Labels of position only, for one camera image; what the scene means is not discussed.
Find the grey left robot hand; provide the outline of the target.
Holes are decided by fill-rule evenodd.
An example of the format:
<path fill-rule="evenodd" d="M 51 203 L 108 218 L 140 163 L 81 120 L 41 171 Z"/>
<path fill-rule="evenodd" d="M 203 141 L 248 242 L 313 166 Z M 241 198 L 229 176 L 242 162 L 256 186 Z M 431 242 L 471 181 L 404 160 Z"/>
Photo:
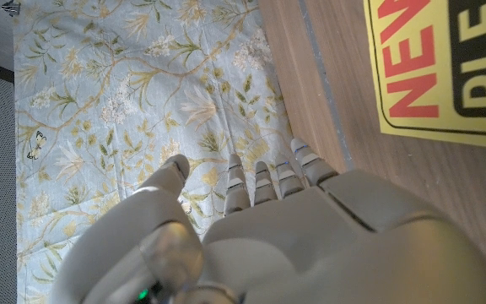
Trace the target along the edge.
<path fill-rule="evenodd" d="M 300 172 L 229 158 L 224 217 L 199 236 L 170 157 L 62 261 L 51 303 L 486 303 L 486 257 L 444 213 L 300 139 Z"/>

